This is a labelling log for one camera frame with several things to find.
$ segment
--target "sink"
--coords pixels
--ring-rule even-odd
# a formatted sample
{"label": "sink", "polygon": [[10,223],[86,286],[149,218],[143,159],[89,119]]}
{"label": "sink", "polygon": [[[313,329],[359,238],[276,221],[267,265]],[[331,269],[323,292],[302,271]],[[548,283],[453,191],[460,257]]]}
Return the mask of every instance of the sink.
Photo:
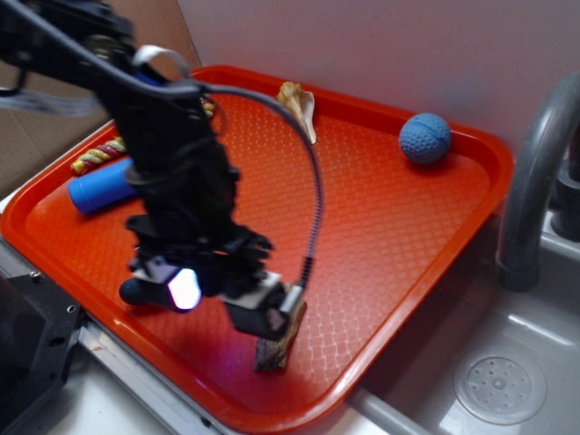
{"label": "sink", "polygon": [[434,434],[576,435],[580,245],[545,232],[539,284],[511,293],[497,284],[498,224],[479,231],[361,386]]}

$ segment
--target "blue rubber ball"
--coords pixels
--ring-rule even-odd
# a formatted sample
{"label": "blue rubber ball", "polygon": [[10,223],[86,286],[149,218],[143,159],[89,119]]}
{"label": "blue rubber ball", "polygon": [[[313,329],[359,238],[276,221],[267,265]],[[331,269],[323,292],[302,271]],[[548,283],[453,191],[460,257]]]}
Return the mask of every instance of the blue rubber ball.
{"label": "blue rubber ball", "polygon": [[451,128],[440,116],[422,113],[413,116],[403,125],[399,145],[409,160],[420,165],[430,165],[449,152]]}

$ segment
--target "drain strainer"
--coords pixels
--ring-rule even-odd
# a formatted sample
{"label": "drain strainer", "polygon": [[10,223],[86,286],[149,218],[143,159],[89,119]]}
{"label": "drain strainer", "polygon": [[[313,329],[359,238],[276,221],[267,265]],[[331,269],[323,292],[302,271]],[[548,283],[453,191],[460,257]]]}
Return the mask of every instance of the drain strainer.
{"label": "drain strainer", "polygon": [[455,371],[455,392],[475,417],[493,424],[516,424],[544,404],[546,380],[523,353],[509,348],[481,349]]}

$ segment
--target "orange plastic tray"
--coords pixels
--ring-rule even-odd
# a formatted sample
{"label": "orange plastic tray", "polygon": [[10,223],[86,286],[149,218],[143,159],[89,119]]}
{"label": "orange plastic tray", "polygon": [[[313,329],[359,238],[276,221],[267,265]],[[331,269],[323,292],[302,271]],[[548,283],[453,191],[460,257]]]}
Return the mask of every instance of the orange plastic tray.
{"label": "orange plastic tray", "polygon": [[[195,76],[269,95],[283,82],[231,67]],[[5,238],[23,255],[182,391],[243,432],[299,428],[339,404],[496,208],[513,166],[497,139],[459,125],[451,125],[446,159],[416,166],[398,146],[412,113],[305,88],[316,100],[325,214],[308,309],[284,372],[253,372],[256,338],[233,329],[217,298],[188,314],[120,300],[136,243],[124,221],[141,204],[126,200],[87,217],[67,193],[72,161],[111,138],[114,126],[39,174],[1,219]],[[273,240],[268,269],[294,281],[314,204],[308,159],[271,111],[234,97],[217,101],[212,122],[242,171],[235,219]]]}

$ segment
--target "faucet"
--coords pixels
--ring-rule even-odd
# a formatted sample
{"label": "faucet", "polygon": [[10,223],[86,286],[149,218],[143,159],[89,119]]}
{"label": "faucet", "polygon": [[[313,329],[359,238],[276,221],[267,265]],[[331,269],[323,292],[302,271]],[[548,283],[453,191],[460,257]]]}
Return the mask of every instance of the faucet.
{"label": "faucet", "polygon": [[498,281],[508,290],[524,292],[539,280],[540,238],[553,191],[554,232],[580,241],[579,125],[580,72],[576,72],[550,92],[517,156],[496,255]]}

